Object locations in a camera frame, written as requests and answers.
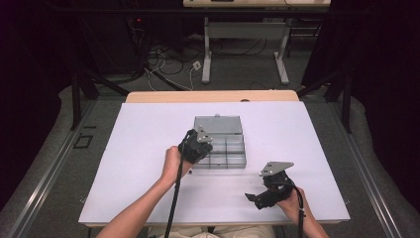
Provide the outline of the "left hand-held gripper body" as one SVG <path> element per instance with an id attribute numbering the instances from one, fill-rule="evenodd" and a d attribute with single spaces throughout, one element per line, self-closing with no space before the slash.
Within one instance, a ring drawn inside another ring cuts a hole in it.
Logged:
<path id="1" fill-rule="evenodd" d="M 203 160 L 212 150 L 212 138 L 199 126 L 197 129 L 187 131 L 185 137 L 178 145 L 181 157 L 190 164 Z"/>

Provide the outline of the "white table cover sheet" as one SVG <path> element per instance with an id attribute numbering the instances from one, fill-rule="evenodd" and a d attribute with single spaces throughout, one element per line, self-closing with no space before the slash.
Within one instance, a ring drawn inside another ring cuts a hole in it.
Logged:
<path id="1" fill-rule="evenodd" d="M 321 222 L 350 215 L 305 105 L 299 101 L 226 103 L 125 103 L 111 133 L 79 221 L 103 226 L 159 178 L 167 148 L 181 142 L 198 116 L 238 116 L 245 136 L 242 170 L 193 170 L 180 191 L 169 191 L 148 222 L 164 225 L 280 224 L 276 207 L 257 209 L 249 193 L 263 192 L 266 163 L 291 162 L 287 170 L 302 187 Z"/>

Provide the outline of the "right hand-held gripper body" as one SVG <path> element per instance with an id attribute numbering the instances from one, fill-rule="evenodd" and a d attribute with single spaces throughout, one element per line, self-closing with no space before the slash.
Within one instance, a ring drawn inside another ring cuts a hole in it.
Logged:
<path id="1" fill-rule="evenodd" d="M 273 207 L 277 202 L 290 197 L 294 182 L 286 170 L 292 166 L 292 162 L 268 162 L 260 171 L 266 191 L 255 198 L 258 209 Z"/>

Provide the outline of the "person's beige pants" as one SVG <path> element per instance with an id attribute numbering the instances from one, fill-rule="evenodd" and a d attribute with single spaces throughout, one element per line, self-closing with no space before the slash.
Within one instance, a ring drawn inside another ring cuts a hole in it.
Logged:
<path id="1" fill-rule="evenodd" d="M 276 238 L 276 234 L 270 225 L 216 226 L 213 231 L 209 227 L 185 226 L 172 227 L 169 238 Z"/>

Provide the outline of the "wooden table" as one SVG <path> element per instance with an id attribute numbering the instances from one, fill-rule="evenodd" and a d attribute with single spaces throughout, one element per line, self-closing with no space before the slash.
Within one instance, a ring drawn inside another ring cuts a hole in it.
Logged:
<path id="1" fill-rule="evenodd" d="M 206 90 L 206 91 L 137 91 L 127 103 L 195 103 L 243 101 L 298 101 L 293 90 Z"/>

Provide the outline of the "person's left hand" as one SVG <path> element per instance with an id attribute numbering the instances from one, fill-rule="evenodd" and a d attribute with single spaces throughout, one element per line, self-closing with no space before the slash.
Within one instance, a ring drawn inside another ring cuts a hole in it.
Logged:
<path id="1" fill-rule="evenodd" d="M 192 164 L 181 160 L 181 155 L 176 146 L 168 148 L 160 178 L 169 185 L 174 185 L 178 177 L 179 166 L 182 166 L 181 175 L 185 176 L 192 168 Z"/>

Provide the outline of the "clear plastic compartment box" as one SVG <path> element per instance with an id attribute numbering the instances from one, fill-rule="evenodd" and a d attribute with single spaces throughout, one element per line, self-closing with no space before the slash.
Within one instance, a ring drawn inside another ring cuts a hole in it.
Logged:
<path id="1" fill-rule="evenodd" d="M 247 165 L 245 141 L 239 116 L 196 116 L 194 129 L 212 151 L 195 166 L 201 170 L 239 170 Z"/>

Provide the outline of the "person's right hand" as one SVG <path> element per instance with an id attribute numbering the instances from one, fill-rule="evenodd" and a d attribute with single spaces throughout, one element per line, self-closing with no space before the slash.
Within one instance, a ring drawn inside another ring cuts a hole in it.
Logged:
<path id="1" fill-rule="evenodd" d="M 305 194 L 302 188 L 298 188 L 298 191 L 301 194 L 301 198 L 303 200 L 303 207 L 304 207 L 304 217 L 309 216 L 310 209 L 308 208 L 307 201 L 305 198 Z M 299 217 L 299 198 L 297 191 L 294 190 L 289 198 L 279 201 L 277 205 L 281 208 L 284 214 L 293 222 L 296 222 Z"/>

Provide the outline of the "black metal stand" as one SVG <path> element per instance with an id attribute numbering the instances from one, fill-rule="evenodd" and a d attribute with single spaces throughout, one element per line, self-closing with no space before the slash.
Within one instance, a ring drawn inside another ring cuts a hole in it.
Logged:
<path id="1" fill-rule="evenodd" d="M 76 129 L 82 119 L 80 92 L 83 92 L 89 100 L 96 100 L 99 96 L 99 91 L 95 86 L 95 82 L 105 85 L 122 96 L 127 96 L 129 94 L 128 90 L 90 69 L 77 70 L 71 77 L 72 130 Z"/>
<path id="2" fill-rule="evenodd" d="M 342 70 L 335 70 L 328 76 L 323 77 L 309 86 L 297 91 L 297 96 L 302 97 L 315 89 L 318 89 L 324 84 L 329 87 L 324 94 L 326 102 L 336 102 L 339 96 L 342 96 L 341 106 L 341 122 L 348 133 L 351 133 L 350 126 L 350 109 L 352 97 L 352 77 L 348 72 Z"/>

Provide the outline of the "white-legged desk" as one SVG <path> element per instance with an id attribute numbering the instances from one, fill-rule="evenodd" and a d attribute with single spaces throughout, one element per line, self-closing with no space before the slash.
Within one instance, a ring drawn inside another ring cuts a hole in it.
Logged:
<path id="1" fill-rule="evenodd" d="M 320 10 L 324 12 L 331 0 L 183 0 L 189 10 Z M 291 30 L 292 17 L 280 17 L 279 22 L 235 22 L 222 20 L 214 22 L 204 18 L 204 63 L 202 82 L 208 83 L 211 74 L 211 39 L 266 39 L 280 40 L 279 50 L 273 54 L 280 82 L 289 83 L 283 58 Z"/>

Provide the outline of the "aluminium floor rail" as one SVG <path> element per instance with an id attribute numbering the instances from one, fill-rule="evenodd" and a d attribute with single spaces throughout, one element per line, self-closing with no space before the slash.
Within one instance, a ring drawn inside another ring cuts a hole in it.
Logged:
<path id="1" fill-rule="evenodd" d="M 347 144 L 350 147 L 356 171 L 359 175 L 359 178 L 361 179 L 361 182 L 367 193 L 367 197 L 376 214 L 376 217 L 378 218 L 382 230 L 385 233 L 386 238 L 402 238 L 401 232 L 397 227 L 390 213 L 389 207 L 386 204 L 382 194 L 380 193 L 376 182 L 368 170 L 365 158 L 361 154 L 353 135 L 348 132 L 342 123 L 341 109 L 335 103 L 329 104 L 329 108 L 334 115 L 334 120 L 340 127 L 341 133 L 343 134 Z"/>
<path id="2" fill-rule="evenodd" d="M 41 177 L 38 182 L 35 190 L 32 192 L 28 201 L 25 204 L 22 212 L 20 213 L 17 221 L 13 225 L 11 231 L 6 236 L 6 238 L 25 238 L 27 232 L 29 231 L 32 223 L 38 215 L 38 212 L 43 206 L 46 198 L 48 197 L 50 190 L 53 187 L 53 184 L 58 177 L 62 167 L 68 156 L 71 153 L 73 146 L 76 143 L 80 135 L 83 123 L 90 116 L 94 106 L 96 105 L 95 100 L 88 100 L 84 109 L 82 110 L 81 119 L 79 124 L 75 127 L 74 130 L 70 130 L 63 142 L 63 145 L 60 147 L 58 154 L 54 157 L 50 163 L 48 169 Z"/>

